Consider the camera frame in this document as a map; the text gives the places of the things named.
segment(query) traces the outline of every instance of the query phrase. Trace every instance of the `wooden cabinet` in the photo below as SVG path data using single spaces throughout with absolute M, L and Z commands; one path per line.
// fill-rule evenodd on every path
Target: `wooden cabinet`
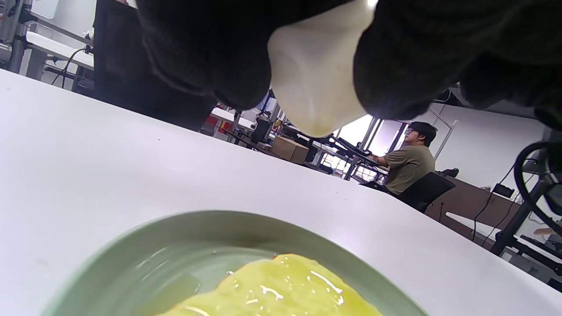
M 441 213 L 441 223 L 443 225 L 468 239 L 472 239 L 472 230 L 448 218 L 445 216 L 445 213 L 449 212 L 465 218 L 474 219 L 484 208 L 488 198 L 490 198 L 490 202 L 485 211 L 478 217 L 478 222 L 503 229 L 520 207 L 519 204 L 512 203 L 512 201 L 502 196 L 492 194 L 490 197 L 490 192 L 485 189 L 475 187 L 455 178 L 447 177 L 447 179 L 452 181 L 456 187 L 436 199 L 433 205 L 427 208 L 425 214 L 435 220 L 439 220 L 439 214 Z M 475 241 L 480 245 L 483 239 L 477 236 Z M 491 244 L 489 243 L 485 245 L 487 249 L 490 247 Z

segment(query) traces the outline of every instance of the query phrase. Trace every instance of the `black stand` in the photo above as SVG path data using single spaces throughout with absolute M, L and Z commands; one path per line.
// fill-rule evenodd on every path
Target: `black stand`
M 529 207 L 530 203 L 535 204 L 537 200 L 544 194 L 548 189 L 551 187 L 551 183 L 546 181 L 544 178 L 541 178 L 538 183 L 533 187 L 531 190 L 531 198 L 532 201 L 525 201 L 523 205 L 517 210 L 517 213 L 513 216 L 513 218 L 509 221 L 505 229 L 499 232 L 496 235 L 496 243 L 490 249 L 490 252 L 495 254 L 496 256 L 501 256 L 504 252 L 505 247 L 513 247 L 516 248 L 518 254 L 526 254 L 537 260 L 541 264 L 549 267 L 552 269 L 557 275 L 562 275 L 562 264 L 557 263 L 546 256 L 540 254 L 539 252 L 535 251 L 534 249 L 528 247 L 517 241 L 514 235 L 517 233 L 521 225 L 527 219 L 527 216 L 531 213 L 531 208 Z

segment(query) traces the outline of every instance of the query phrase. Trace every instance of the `computer monitor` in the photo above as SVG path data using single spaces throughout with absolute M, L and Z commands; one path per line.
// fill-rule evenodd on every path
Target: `computer monitor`
M 134 7 L 98 0 L 93 44 L 96 99 L 191 130 L 215 107 L 213 97 L 176 90 L 153 73 Z

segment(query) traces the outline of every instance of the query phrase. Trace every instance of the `man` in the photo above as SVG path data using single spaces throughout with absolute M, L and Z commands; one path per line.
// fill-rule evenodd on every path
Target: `man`
M 371 155 L 370 158 L 379 165 L 390 167 L 384 187 L 375 188 L 399 195 L 421 177 L 435 171 L 435 159 L 429 145 L 436 134 L 435 127 L 428 123 L 413 122 L 406 130 L 406 146 L 384 157 Z

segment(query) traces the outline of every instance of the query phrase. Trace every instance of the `office chair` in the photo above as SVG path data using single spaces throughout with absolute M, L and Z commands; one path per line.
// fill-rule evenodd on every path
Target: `office chair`
M 215 99 L 176 90 L 153 73 L 135 8 L 98 0 L 94 28 L 93 98 L 199 131 Z
M 416 210 L 425 213 L 425 210 L 433 201 L 454 187 L 456 185 L 444 176 L 430 172 L 414 182 L 397 198 Z

